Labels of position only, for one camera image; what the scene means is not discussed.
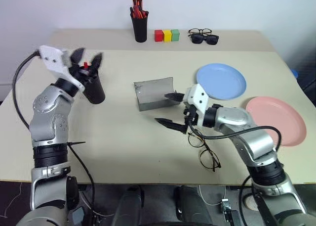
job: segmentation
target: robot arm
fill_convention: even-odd
[[[93,82],[98,76],[102,54],[96,55],[86,69],[78,65],[83,48],[75,50],[70,57],[66,51],[45,45],[39,50],[57,82],[49,85],[33,103],[34,116],[29,128],[35,164],[32,169],[31,212],[18,226],[64,226],[67,225],[69,210],[79,202],[77,180],[68,175],[68,115],[78,91],[95,104]]]
[[[188,127],[195,131],[193,125],[197,125],[214,128],[225,136],[231,136],[230,140],[252,178],[254,197],[266,225],[316,225],[316,218],[306,214],[303,202],[277,159],[273,140],[267,132],[258,129],[238,134],[240,131],[256,127],[249,113],[242,108],[227,108],[216,104],[207,109],[208,96],[200,84],[188,88],[184,95],[168,93],[165,96],[176,101],[183,99],[186,106],[185,124],[173,123],[168,119],[156,119],[160,124],[184,134]]]

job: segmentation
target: beige tabletop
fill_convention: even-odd
[[[234,100],[210,99],[209,105],[219,103],[227,107],[244,107],[255,96],[273,96],[289,103],[301,114],[307,126],[305,140],[295,147],[281,147],[278,155],[294,183],[316,182],[316,109],[302,92],[286,64],[274,51],[268,51],[271,45],[259,33],[249,32],[257,36],[257,41],[264,41],[262,46],[257,44],[259,50],[256,51],[246,48],[238,51],[233,45],[227,45],[221,51],[212,50],[214,46],[209,47],[211,51],[197,51],[196,45],[185,41],[182,45],[178,43],[178,50],[181,51],[175,51],[177,44],[174,43],[170,43],[174,46],[173,49],[153,51],[154,48],[150,47],[166,47],[167,44],[155,44],[148,40],[148,44],[145,43],[147,50],[140,50],[140,44],[136,44],[135,50],[131,50],[131,45],[118,49],[116,45],[112,47],[106,43],[103,49],[95,50],[101,48],[103,41],[96,40],[93,49],[93,43],[89,43],[89,34],[91,37],[103,34],[103,37],[108,38],[111,34],[114,36],[120,32],[81,32],[85,33],[81,42],[78,41],[80,31],[74,31],[78,35],[75,37],[66,30],[59,32],[59,35],[55,34],[50,43],[66,48],[74,48],[74,44],[76,47],[87,47],[89,50],[85,52],[84,60],[90,60],[97,52],[104,53],[99,73],[106,93],[105,101],[92,105],[82,94],[77,94],[69,117],[69,141],[86,141],[85,144],[75,146],[75,150],[89,168],[95,182],[241,184],[248,175],[247,168],[229,139],[208,142],[222,163],[222,168],[214,173],[199,163],[199,149],[188,144],[187,135],[167,129],[154,120],[161,117],[182,123],[184,105],[138,111],[133,82],[173,77],[174,88],[178,92],[184,92],[194,84],[194,74],[199,67],[215,62],[226,63],[240,70],[247,81],[247,90]],[[233,42],[225,39],[225,33],[230,34],[230,40],[234,38],[232,34],[238,35],[234,31],[218,31],[221,40],[228,42],[227,44]],[[123,38],[118,40],[122,45]],[[19,80],[18,103],[28,122],[33,116],[33,100],[54,81],[55,78],[39,59],[32,61]],[[0,106],[0,119],[0,180],[30,181],[33,167],[31,137],[15,113],[11,94]],[[203,131],[205,134],[219,135],[211,129]],[[69,159],[71,174],[79,182],[89,182],[71,153]]]

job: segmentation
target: black cable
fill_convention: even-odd
[[[94,195],[95,195],[95,188],[94,188],[94,181],[93,178],[88,170],[88,168],[85,166],[85,164],[83,163],[83,161],[80,159],[80,157],[77,155],[77,153],[74,151],[74,149],[71,147],[70,143],[67,143],[69,149],[72,151],[72,153],[75,155],[75,157],[78,159],[78,161],[81,163],[82,167],[84,168],[85,172],[87,173],[90,181],[91,181],[91,185],[92,185],[92,198],[91,198],[91,215],[90,215],[90,224],[92,225],[93,223],[93,210],[94,210]]]
[[[244,189],[244,187],[249,179],[250,179],[250,176],[247,176],[247,178],[243,181],[241,188],[240,188],[239,197],[238,197],[238,206],[239,206],[240,217],[241,217],[241,220],[242,220],[244,226],[248,226],[248,224],[246,223],[245,216],[243,215],[242,206],[241,206],[242,192],[243,192],[243,189]]]
[[[242,131],[238,131],[238,132],[235,132],[235,133],[232,133],[232,134],[229,134],[229,135],[223,135],[223,136],[204,136],[202,134],[200,134],[196,129],[194,129],[193,125],[192,125],[192,121],[191,120],[188,120],[188,125],[190,127],[190,129],[192,130],[192,132],[194,134],[196,134],[197,136],[203,138],[203,139],[223,139],[223,138],[230,138],[230,137],[234,137],[234,136],[238,136],[238,135],[241,135],[241,134],[245,134],[245,133],[248,133],[248,132],[251,132],[251,131],[257,131],[257,130],[273,130],[277,133],[277,136],[278,136],[278,140],[277,140],[277,144],[276,144],[276,151],[278,151],[278,149],[280,148],[280,145],[281,145],[281,132],[273,127],[273,126],[256,126],[256,127],[253,127],[253,128],[249,128],[249,129],[246,129],[246,130],[242,130]]]
[[[21,121],[23,122],[23,124],[26,126],[27,129],[29,129],[29,124],[26,122],[26,120],[24,119],[24,117],[22,116],[22,113],[19,109],[18,103],[16,101],[16,90],[15,90],[15,85],[16,85],[16,81],[18,79],[19,73],[22,70],[23,66],[29,62],[31,59],[33,59],[36,56],[40,56],[40,52],[38,50],[34,51],[32,54],[29,55],[29,57],[27,57],[25,60],[23,60],[23,62],[19,65],[19,67],[17,68],[17,70],[15,71],[14,77],[13,77],[13,81],[12,81],[12,96],[13,96],[13,103],[14,103],[14,107],[16,112],[18,113]]]

